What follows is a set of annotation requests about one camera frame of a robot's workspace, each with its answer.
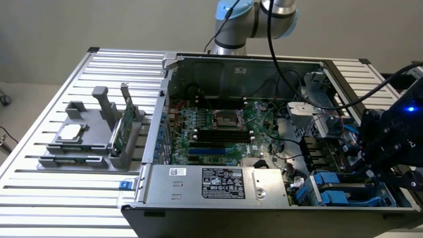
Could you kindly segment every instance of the blue pcie slot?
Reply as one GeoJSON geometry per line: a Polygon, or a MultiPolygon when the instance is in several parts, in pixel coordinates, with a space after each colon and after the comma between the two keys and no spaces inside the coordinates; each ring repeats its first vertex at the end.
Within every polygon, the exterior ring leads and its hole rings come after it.
{"type": "Polygon", "coordinates": [[[188,154],[225,155],[225,149],[189,149],[188,154]]]}

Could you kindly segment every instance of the white wall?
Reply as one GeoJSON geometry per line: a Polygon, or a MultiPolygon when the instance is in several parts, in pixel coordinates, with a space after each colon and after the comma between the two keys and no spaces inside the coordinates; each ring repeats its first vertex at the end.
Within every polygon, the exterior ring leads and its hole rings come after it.
{"type": "MultiPolygon", "coordinates": [[[[201,51],[217,0],[0,0],[0,81],[61,84],[89,46],[201,51]]],[[[378,71],[423,59],[421,0],[297,0],[289,56],[368,58],[378,71]]],[[[250,54],[268,54],[264,39],[250,54]]]]}

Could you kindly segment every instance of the power supply label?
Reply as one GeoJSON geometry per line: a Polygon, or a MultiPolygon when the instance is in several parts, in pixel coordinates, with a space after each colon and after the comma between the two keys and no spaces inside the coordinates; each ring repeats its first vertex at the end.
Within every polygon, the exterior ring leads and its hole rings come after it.
{"type": "Polygon", "coordinates": [[[241,169],[202,168],[201,196],[214,199],[245,199],[241,169]]]}

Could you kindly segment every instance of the gray floor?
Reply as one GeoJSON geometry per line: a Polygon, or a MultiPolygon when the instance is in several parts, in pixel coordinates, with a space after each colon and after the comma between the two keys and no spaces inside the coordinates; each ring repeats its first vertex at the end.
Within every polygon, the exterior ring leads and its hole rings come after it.
{"type": "MultiPolygon", "coordinates": [[[[6,107],[0,106],[0,125],[15,140],[19,140],[60,85],[0,82],[0,88],[11,97],[11,104],[6,107]]],[[[15,144],[9,138],[5,141],[14,147],[15,144]]],[[[0,153],[0,165],[5,159],[6,155],[0,153]]]]}

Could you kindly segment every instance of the silver robot arm segment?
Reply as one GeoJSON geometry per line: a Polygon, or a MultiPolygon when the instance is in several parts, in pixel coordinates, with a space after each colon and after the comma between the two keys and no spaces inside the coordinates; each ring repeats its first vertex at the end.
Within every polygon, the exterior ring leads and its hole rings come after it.
{"type": "MultiPolygon", "coordinates": [[[[241,0],[214,38],[213,55],[246,55],[246,38],[266,37],[269,0],[241,0]]],[[[224,23],[224,14],[234,0],[220,0],[216,9],[216,32],[224,23]]],[[[298,16],[294,0],[274,0],[272,9],[272,38],[290,34],[298,16]]]]}

